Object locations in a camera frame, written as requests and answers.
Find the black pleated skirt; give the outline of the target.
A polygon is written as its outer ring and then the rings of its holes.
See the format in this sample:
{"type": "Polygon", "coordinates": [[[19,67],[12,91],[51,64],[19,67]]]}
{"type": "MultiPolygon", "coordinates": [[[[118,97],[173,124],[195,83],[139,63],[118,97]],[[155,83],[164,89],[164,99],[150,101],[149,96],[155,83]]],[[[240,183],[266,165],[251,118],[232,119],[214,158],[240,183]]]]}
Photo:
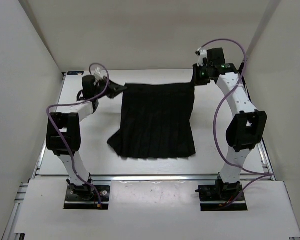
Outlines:
{"type": "Polygon", "coordinates": [[[170,84],[127,83],[119,130],[107,144],[123,158],[189,158],[196,154],[190,119],[193,81],[170,84]]]}

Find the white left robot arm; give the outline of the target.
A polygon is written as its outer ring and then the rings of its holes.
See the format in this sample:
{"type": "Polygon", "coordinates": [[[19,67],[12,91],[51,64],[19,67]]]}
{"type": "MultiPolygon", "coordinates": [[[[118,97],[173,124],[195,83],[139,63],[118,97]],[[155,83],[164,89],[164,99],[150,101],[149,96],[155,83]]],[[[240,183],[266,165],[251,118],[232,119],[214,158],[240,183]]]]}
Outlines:
{"type": "Polygon", "coordinates": [[[96,112],[100,98],[114,99],[127,89],[107,77],[97,80],[88,75],[82,79],[82,89],[76,96],[77,103],[64,104],[65,107],[72,107],[70,112],[47,110],[46,147],[63,163],[68,173],[67,183],[70,189],[85,201],[97,198],[99,204],[102,202],[100,191],[93,185],[91,174],[80,156],[80,123],[96,112]]]}

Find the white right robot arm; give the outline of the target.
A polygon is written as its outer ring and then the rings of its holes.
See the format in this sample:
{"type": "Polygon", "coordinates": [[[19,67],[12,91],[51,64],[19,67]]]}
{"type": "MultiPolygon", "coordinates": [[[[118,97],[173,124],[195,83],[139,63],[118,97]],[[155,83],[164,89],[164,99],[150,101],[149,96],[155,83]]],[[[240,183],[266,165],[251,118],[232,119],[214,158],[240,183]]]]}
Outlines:
{"type": "Polygon", "coordinates": [[[204,202],[228,200],[242,190],[240,175],[248,155],[263,138],[267,114],[252,104],[241,83],[241,74],[231,63],[194,64],[192,80],[197,86],[214,81],[232,113],[225,133],[228,151],[222,157],[224,166],[213,185],[202,185],[197,190],[204,202]]]}

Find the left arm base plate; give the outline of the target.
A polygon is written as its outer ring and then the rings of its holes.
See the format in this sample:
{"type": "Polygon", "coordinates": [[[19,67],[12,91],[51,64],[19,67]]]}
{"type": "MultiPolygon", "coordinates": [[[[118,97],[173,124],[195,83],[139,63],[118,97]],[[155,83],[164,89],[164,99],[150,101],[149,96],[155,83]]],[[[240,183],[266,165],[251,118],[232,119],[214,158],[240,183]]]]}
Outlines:
{"type": "Polygon", "coordinates": [[[63,208],[65,210],[108,210],[110,202],[110,185],[74,185],[67,180],[67,189],[63,208]]]}

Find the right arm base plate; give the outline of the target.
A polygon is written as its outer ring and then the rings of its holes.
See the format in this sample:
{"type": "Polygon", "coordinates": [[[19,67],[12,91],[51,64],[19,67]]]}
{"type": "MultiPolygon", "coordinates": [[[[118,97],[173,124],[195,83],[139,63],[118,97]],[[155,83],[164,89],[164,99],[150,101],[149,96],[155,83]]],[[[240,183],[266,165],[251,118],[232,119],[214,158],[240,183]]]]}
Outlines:
{"type": "Polygon", "coordinates": [[[195,190],[199,195],[201,212],[237,212],[247,211],[242,185],[234,189],[222,190],[216,185],[199,185],[195,190]]]}

